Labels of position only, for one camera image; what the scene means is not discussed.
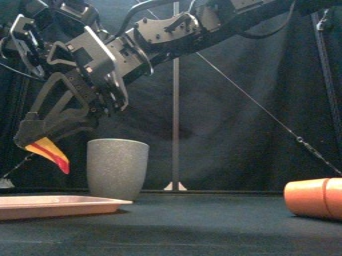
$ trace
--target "orange and yellow object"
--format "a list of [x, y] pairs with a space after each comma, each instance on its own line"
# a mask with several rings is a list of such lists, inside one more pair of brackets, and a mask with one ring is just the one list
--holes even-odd
[[46, 137], [29, 144], [25, 150], [45, 157], [58, 166], [65, 174], [69, 173], [69, 160]]

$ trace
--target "orange object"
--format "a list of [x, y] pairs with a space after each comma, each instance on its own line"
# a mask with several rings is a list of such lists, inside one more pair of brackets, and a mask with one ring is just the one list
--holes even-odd
[[25, 150], [36, 153], [52, 161], [60, 170], [69, 173], [69, 160], [54, 143], [45, 137], [25, 147]]
[[297, 216], [342, 220], [342, 178], [287, 183], [284, 202]]

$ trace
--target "metal pole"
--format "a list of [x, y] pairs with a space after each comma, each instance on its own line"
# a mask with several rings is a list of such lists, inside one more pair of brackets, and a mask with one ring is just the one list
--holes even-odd
[[[173, 15], [179, 2], [173, 3]], [[179, 58], [173, 60], [172, 191], [179, 191]]]

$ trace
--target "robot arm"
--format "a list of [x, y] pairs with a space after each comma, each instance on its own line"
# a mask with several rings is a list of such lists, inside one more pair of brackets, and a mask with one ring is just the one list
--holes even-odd
[[[30, 73], [46, 82], [20, 123], [14, 143], [53, 161], [64, 173], [68, 159], [53, 142], [94, 129], [102, 115], [124, 110], [125, 85], [151, 75], [157, 64], [236, 34], [249, 38], [273, 34], [281, 27], [263, 36], [245, 31], [284, 12], [289, 17], [296, 9], [305, 15], [342, 4], [342, 0], [195, 0], [188, 11], [172, 18], [144, 18], [126, 29], [137, 12], [169, 2], [176, 0], [134, 5], [116, 35], [109, 35], [96, 9], [82, 0], [52, 1], [50, 5], [22, 1], [0, 53], [20, 57]], [[56, 25], [65, 36], [50, 39], [46, 32]]]

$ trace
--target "black table surface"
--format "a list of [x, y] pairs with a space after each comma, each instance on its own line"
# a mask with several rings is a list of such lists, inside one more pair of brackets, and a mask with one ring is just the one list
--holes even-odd
[[0, 222], [0, 255], [342, 255], [340, 241], [277, 195], [141, 193], [113, 214]]

